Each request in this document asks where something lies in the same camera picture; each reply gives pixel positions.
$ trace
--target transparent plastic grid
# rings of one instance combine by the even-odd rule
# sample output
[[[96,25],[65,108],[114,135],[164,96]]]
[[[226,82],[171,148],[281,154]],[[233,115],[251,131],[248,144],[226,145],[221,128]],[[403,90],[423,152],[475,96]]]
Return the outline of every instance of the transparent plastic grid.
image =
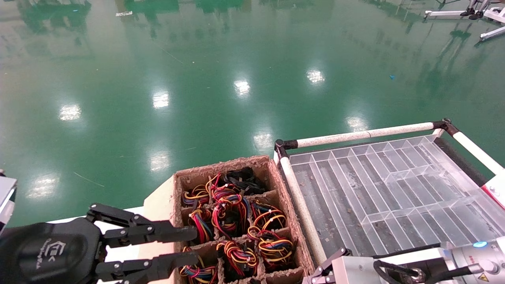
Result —
[[[334,221],[331,237],[320,238],[327,255],[341,246],[370,256],[504,235],[501,208],[434,140],[428,135],[290,157],[309,210],[323,208]],[[317,231],[327,230],[320,214],[312,218]]]

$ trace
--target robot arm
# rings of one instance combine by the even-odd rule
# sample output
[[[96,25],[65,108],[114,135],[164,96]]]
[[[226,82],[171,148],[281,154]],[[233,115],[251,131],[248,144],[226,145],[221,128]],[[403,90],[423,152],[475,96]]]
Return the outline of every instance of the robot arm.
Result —
[[[505,236],[454,247],[448,242],[387,255],[352,256],[341,248],[302,284],[505,283]]]
[[[93,223],[122,226],[101,234]],[[150,221],[102,204],[93,204],[84,218],[68,223],[38,223],[9,228],[0,238],[0,284],[147,284],[166,279],[174,268],[198,261],[195,252],[166,254],[152,260],[104,262],[106,246],[125,247],[158,242],[190,241],[194,227],[175,228],[170,221]]]

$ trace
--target black cable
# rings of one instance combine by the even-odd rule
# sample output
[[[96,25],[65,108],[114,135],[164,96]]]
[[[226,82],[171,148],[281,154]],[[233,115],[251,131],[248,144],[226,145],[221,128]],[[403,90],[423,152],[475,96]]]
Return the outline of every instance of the black cable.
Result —
[[[390,256],[395,256],[395,255],[400,255],[400,254],[406,254],[406,253],[413,253],[413,252],[423,251],[423,250],[428,250],[428,249],[433,249],[433,248],[440,248],[440,243],[438,243],[438,244],[432,244],[432,245],[426,245],[426,246],[412,248],[412,249],[407,249],[407,250],[403,250],[403,251],[399,251],[399,252],[394,252],[394,253],[390,253],[390,254],[374,255],[374,256],[372,256],[372,258],[374,258],[374,259],[386,258],[386,257],[390,257]]]
[[[244,190],[244,195],[263,194],[265,184],[254,175],[253,169],[245,167],[237,171],[229,171],[223,177],[226,183],[231,183],[237,188]]]
[[[398,265],[395,265],[392,263],[383,262],[381,260],[374,261],[375,272],[377,272],[377,274],[382,279],[384,279],[386,282],[388,282],[389,284],[402,284],[402,283],[396,281],[393,277],[389,276],[389,274],[387,274],[385,271],[383,271],[381,269],[381,267],[384,267],[386,269],[391,269],[395,272],[398,272],[400,274],[406,274],[408,276],[416,277],[419,275],[416,271],[409,269],[409,268],[401,267],[401,266],[398,266]]]
[[[468,266],[465,266],[465,267],[461,267],[461,268],[458,268],[455,270],[444,271],[444,272],[441,272],[435,276],[432,276],[431,278],[429,278],[425,282],[425,284],[435,284],[440,281],[449,280],[454,277],[463,276],[463,275],[470,275],[470,274],[473,274],[473,273],[470,271]]]

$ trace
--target yellow wire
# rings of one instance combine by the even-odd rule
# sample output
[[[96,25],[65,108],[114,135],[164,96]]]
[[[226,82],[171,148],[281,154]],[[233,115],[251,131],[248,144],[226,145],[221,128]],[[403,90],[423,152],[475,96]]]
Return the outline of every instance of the yellow wire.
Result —
[[[207,183],[205,184],[205,190],[209,194],[212,194],[212,192],[211,192],[211,190],[209,188],[209,183],[211,183],[212,181],[214,181],[214,179],[216,179],[216,177],[218,177],[218,175],[215,175],[212,179],[209,179],[209,181],[207,181]]]
[[[267,262],[277,262],[277,261],[281,261],[281,260],[286,260],[291,254],[293,253],[293,251],[289,251],[289,253],[281,258],[267,258],[265,259]]]
[[[268,225],[273,222],[275,219],[279,219],[279,218],[284,218],[284,221],[286,220],[286,216],[284,215],[275,215],[273,216],[272,218],[270,218],[266,223],[265,225],[263,225],[263,230],[266,230]]]

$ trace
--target metal stand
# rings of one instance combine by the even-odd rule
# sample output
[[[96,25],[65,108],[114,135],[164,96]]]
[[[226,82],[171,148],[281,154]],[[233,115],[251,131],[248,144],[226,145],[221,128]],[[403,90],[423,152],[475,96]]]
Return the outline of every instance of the metal stand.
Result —
[[[489,18],[489,20],[495,20],[500,23],[505,23],[505,9],[503,7],[492,7],[484,12],[484,17]],[[480,35],[480,41],[485,41],[488,38],[492,38],[505,33],[505,27],[498,28],[496,30],[483,33]]]
[[[464,11],[425,11],[424,18],[428,18],[429,16],[437,17],[437,16],[459,16]]]

